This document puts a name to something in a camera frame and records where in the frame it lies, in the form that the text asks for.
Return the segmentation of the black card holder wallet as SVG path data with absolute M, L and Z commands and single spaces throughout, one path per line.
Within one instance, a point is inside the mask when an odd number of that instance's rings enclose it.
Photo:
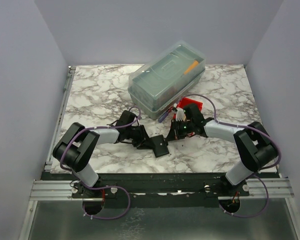
M 168 155 L 170 153 L 167 142 L 162 134 L 151 137 L 150 141 L 152 143 L 151 149 L 156 158 Z

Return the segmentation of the red plastic bin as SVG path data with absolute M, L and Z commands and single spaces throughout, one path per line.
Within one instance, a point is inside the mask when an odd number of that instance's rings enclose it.
M 190 99 L 190 98 L 188 98 L 188 97 L 182 98 L 182 99 L 178 102 L 177 107 L 178 107 L 178 108 L 184 109 L 186 106 L 188 106 L 188 105 L 190 105 L 190 104 L 195 104 L 195 105 L 198 107 L 198 109 L 199 109 L 200 111 L 201 111 L 202 108 L 203 108 L 203 103 L 202 103 L 202 102 L 196 101 L 196 100 L 194 100 L 194 99 Z

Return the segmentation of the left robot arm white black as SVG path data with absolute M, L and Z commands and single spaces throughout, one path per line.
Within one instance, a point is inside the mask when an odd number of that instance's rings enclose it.
M 147 135 L 143 125 L 136 125 L 139 116 L 124 110 L 120 118 L 107 126 L 85 127 L 75 122 L 53 149 L 52 155 L 60 167 L 72 172 L 84 183 L 83 191 L 91 198 L 97 197 L 101 185 L 97 182 L 98 174 L 89 161 L 97 145 L 122 143 L 131 140 L 131 144 L 140 150 L 152 150 L 158 157 L 154 139 Z

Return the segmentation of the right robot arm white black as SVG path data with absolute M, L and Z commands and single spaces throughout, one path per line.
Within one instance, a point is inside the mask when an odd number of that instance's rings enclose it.
M 220 191 L 231 196 L 238 190 L 238 184 L 278 156 L 278 150 L 267 137 L 260 122 L 253 122 L 242 127 L 221 124 L 212 117 L 204 118 L 195 103 L 177 108 L 175 118 L 171 120 L 166 142 L 177 141 L 186 137 L 200 136 L 217 138 L 236 145 L 240 161 L 221 177 Z

